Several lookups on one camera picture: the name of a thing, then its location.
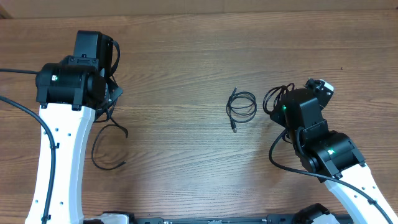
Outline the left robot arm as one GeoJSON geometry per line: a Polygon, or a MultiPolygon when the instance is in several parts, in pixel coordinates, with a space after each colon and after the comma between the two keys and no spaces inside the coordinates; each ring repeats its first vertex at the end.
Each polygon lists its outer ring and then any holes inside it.
{"type": "Polygon", "coordinates": [[[45,64],[36,76],[41,130],[34,197],[26,223],[83,223],[82,180],[88,136],[123,90],[114,81],[118,43],[80,30],[73,55],[45,64]]]}

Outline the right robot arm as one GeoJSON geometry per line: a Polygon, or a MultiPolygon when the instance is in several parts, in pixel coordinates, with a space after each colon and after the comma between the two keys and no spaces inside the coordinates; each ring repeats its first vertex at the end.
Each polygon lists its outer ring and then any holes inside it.
{"type": "Polygon", "coordinates": [[[337,198],[354,223],[397,223],[397,215],[377,187],[366,160],[354,141],[331,131],[322,111],[334,87],[324,80],[308,79],[303,88],[294,83],[269,90],[263,110],[284,127],[278,139],[289,139],[303,170],[278,164],[296,174],[316,177],[337,198]]]}

